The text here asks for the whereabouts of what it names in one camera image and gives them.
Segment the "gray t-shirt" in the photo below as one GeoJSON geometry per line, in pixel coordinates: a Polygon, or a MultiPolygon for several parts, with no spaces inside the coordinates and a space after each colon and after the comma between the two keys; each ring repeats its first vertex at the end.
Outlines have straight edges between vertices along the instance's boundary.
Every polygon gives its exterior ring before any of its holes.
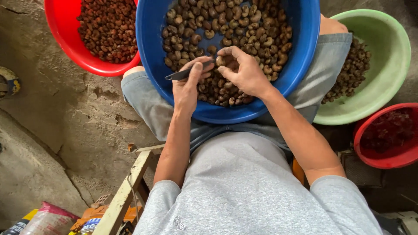
{"type": "Polygon", "coordinates": [[[224,133],[191,159],[182,189],[155,184],[134,235],[382,234],[354,183],[324,176],[308,191],[263,137],[224,133]]]}

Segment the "man's left hand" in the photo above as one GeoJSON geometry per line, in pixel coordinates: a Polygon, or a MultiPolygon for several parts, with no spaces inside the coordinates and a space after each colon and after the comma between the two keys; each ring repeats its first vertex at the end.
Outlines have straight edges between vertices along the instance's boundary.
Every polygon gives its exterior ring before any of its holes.
{"type": "Polygon", "coordinates": [[[210,56],[201,56],[190,61],[181,68],[180,71],[183,71],[192,67],[187,79],[173,81],[174,112],[181,113],[182,115],[191,118],[191,115],[197,106],[196,86],[200,79],[206,79],[211,76],[208,72],[214,67],[214,63],[211,63],[206,68],[203,68],[202,63],[210,60],[212,60],[210,56]]]}

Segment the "man's right hand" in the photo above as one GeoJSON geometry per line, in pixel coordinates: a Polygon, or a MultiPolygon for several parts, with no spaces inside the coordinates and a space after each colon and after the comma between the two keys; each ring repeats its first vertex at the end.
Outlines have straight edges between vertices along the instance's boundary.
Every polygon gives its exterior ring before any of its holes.
{"type": "Polygon", "coordinates": [[[222,48],[218,52],[218,56],[234,58],[227,66],[220,66],[218,71],[244,93],[260,98],[266,90],[273,87],[260,69],[255,58],[246,54],[238,47],[222,48]]]}

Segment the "gray shorts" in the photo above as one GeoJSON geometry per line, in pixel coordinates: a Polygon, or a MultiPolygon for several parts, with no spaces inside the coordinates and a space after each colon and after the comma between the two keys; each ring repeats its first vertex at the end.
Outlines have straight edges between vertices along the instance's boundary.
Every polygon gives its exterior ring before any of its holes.
{"type": "MultiPolygon", "coordinates": [[[[308,72],[287,100],[310,123],[324,95],[334,85],[344,64],[352,41],[351,33],[321,35],[308,72]]],[[[145,121],[159,141],[166,141],[174,108],[163,99],[151,84],[147,74],[136,72],[122,80],[124,99],[145,121]]],[[[193,152],[206,140],[219,134],[235,131],[262,136],[277,146],[290,151],[270,113],[246,123],[219,125],[192,119],[190,150],[193,152]]]]}

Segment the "shirt sleeve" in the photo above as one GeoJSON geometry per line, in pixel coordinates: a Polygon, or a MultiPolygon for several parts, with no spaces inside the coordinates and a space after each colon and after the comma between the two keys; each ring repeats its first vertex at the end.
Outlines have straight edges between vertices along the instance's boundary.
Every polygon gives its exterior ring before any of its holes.
{"type": "Polygon", "coordinates": [[[323,176],[311,194],[344,235],[382,234],[376,218],[357,186],[341,176],[323,176]]]}
{"type": "Polygon", "coordinates": [[[160,221],[176,202],[180,192],[179,186],[171,180],[157,182],[150,192],[133,235],[153,234],[150,231],[158,227],[160,221]]]}

